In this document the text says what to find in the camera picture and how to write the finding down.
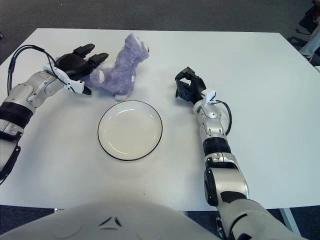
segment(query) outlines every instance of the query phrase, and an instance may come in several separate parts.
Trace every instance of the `white plate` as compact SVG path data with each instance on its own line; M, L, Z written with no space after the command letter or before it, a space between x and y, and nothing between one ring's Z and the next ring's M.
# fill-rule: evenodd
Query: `white plate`
M98 126L102 148L119 160L145 157L156 148L161 135L162 121L158 112L142 101L123 101L112 106Z

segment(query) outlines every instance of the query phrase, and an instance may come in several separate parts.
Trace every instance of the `gray carpet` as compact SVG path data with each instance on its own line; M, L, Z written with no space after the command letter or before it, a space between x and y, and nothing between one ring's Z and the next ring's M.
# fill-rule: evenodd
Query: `gray carpet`
M0 64L36 28L277 32L296 35L311 0L0 0ZM292 208L301 234L320 239L320 207ZM52 209L0 207L0 233L52 213ZM279 210L270 211L281 219ZM215 232L216 212L189 212Z

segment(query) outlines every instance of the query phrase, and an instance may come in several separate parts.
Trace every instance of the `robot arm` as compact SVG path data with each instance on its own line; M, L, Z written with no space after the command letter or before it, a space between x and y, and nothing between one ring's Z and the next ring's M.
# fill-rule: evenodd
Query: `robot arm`
M24 128L35 114L36 108L62 88L74 93L91 94L91 90L79 79L88 75L102 63L107 53L93 55L87 60L95 45L87 44L76 48L56 61L44 66L43 71L36 72L26 82L16 85L10 90L8 97L0 106L0 181L1 183L11 172L21 148L18 142L24 134ZM9 73L15 67L16 58L10 62Z
M190 80L190 85L181 83L182 78ZM289 231L259 203L249 199L247 182L231 152L227 131L221 124L221 112L216 107L221 101L215 100L216 92L206 89L202 79L189 67L175 80L176 96L191 101L193 113L197 114L205 155L205 198L220 213L217 225L221 236L232 240L304 239Z

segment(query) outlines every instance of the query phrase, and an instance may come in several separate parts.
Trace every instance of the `plush toy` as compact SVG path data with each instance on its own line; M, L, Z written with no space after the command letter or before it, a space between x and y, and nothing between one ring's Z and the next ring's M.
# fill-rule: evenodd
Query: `plush toy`
M131 33L124 40L124 47L114 63L103 62L81 80L89 88L104 88L112 93L116 100L123 101L134 89L138 64L148 57L148 46Z

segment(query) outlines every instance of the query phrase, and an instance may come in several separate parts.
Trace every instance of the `silver arm segment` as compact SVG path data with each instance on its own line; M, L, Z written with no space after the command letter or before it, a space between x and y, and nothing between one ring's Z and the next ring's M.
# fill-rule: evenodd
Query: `silver arm segment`
M16 85L3 101L0 119L1 179L11 171L8 171L8 168L12 168L9 165L14 164L12 162L15 162L17 154L20 152L20 148L17 150L18 141L24 134L24 128L29 119L36 112L36 108L40 107L48 97L54 95L63 86L64 83L49 72L40 71L33 74L26 82ZM6 108L9 107L13 110L6 112Z
M206 200L217 207L224 235L234 240L304 239L249 199L248 185L228 145L215 95L213 90L204 90L203 99L194 104L193 112L197 114L205 153Z
M16 85L4 102L22 105L35 113L36 108L63 87L63 82L55 76L47 71L39 71L26 82Z

